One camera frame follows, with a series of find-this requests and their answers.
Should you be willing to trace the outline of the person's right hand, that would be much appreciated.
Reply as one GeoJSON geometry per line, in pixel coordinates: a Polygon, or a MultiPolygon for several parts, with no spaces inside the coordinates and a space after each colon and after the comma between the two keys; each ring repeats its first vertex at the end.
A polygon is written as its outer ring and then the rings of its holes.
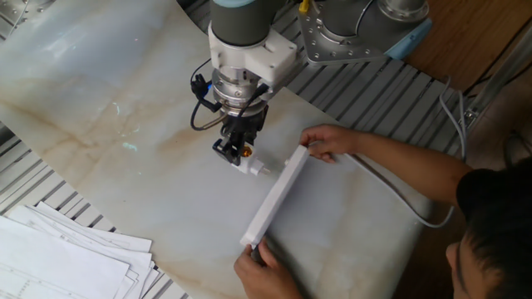
{"type": "Polygon", "coordinates": [[[316,125],[305,129],[299,144],[309,154],[326,163],[334,163],[335,154],[355,154],[361,133],[339,125],[316,125]]]}

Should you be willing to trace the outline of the person's left hand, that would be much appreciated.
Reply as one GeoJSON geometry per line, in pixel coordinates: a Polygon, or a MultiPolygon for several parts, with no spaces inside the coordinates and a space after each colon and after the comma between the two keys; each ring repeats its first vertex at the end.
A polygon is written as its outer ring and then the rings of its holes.
{"type": "Polygon", "coordinates": [[[252,259],[250,245],[234,263],[234,271],[242,282],[248,299],[302,299],[288,269],[277,260],[263,238],[258,245],[263,266],[252,259]]]}

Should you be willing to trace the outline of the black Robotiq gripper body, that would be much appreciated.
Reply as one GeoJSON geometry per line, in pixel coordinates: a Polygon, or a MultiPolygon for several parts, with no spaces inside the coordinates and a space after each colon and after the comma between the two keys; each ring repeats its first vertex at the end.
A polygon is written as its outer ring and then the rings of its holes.
{"type": "Polygon", "coordinates": [[[239,138],[242,134],[255,134],[256,139],[257,133],[264,127],[267,113],[268,105],[256,115],[242,116],[241,118],[228,116],[222,121],[221,135],[223,137],[233,136],[239,138]]]}

